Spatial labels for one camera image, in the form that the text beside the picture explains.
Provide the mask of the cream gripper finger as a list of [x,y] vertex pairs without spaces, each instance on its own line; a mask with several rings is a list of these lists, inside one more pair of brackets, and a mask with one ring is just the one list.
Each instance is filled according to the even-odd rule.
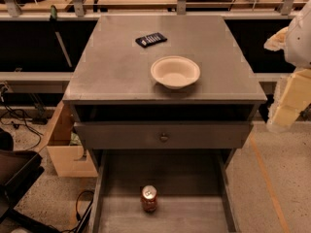
[[286,42],[286,35],[288,32],[288,27],[284,27],[281,30],[279,30],[277,33],[272,35],[270,38],[266,40],[263,47],[266,50],[283,50],[285,48],[285,42]]
[[295,69],[282,78],[277,82],[273,98],[266,127],[270,132],[281,133],[289,130],[311,104],[311,69]]

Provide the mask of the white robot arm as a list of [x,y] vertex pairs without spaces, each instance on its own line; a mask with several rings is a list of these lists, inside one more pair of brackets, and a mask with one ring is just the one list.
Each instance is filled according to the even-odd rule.
[[295,67],[289,77],[277,83],[266,123],[270,132],[284,132],[311,104],[311,1],[287,27],[268,38],[263,47],[283,50],[285,60]]

